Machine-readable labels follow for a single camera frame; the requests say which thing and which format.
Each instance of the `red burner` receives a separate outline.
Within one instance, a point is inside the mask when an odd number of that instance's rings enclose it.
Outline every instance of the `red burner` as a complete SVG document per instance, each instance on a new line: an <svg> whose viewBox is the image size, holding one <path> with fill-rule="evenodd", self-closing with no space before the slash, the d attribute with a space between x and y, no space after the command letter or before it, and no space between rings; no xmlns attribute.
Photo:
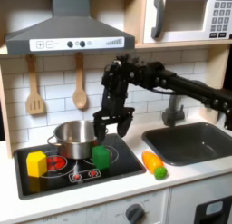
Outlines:
<svg viewBox="0 0 232 224"><path fill-rule="evenodd" d="M66 159L60 156L47 158L47 170L61 170L66 165Z"/></svg>

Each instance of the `orange toy corn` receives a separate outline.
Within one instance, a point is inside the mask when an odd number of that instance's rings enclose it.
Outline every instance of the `orange toy corn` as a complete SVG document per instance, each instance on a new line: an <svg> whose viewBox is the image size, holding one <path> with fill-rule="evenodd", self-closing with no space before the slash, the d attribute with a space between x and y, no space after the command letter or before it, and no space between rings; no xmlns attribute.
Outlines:
<svg viewBox="0 0 232 224"><path fill-rule="evenodd" d="M145 167L153 175L155 173L155 170L158 167L163 166L163 161L160 159L160 157L158 157L157 155L155 155L151 152L145 151L142 153L141 157L142 157L142 161L143 161Z"/></svg>

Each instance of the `microwave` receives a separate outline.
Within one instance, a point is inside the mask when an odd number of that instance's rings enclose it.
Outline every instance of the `microwave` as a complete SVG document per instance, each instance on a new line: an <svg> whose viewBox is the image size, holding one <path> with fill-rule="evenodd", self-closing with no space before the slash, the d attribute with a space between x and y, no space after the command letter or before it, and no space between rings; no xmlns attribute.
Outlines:
<svg viewBox="0 0 232 224"><path fill-rule="evenodd" d="M232 0L147 0L144 43L232 38Z"/></svg>

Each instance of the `microwave keypad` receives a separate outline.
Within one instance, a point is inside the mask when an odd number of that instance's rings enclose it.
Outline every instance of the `microwave keypad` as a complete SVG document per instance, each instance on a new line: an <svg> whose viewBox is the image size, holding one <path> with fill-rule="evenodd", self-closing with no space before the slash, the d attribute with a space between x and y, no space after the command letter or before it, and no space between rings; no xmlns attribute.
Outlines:
<svg viewBox="0 0 232 224"><path fill-rule="evenodd" d="M225 38L230 21L232 2L219 2L214 4L210 38Z"/></svg>

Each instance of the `cabinet knob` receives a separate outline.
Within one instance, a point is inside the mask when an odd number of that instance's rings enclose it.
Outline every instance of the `cabinet knob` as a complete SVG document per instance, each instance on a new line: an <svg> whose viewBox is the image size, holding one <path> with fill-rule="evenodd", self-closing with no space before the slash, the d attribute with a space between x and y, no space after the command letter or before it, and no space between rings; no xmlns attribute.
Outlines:
<svg viewBox="0 0 232 224"><path fill-rule="evenodd" d="M133 204L129 206L126 210L126 217L130 224L136 224L145 215L145 211L140 204Z"/></svg>

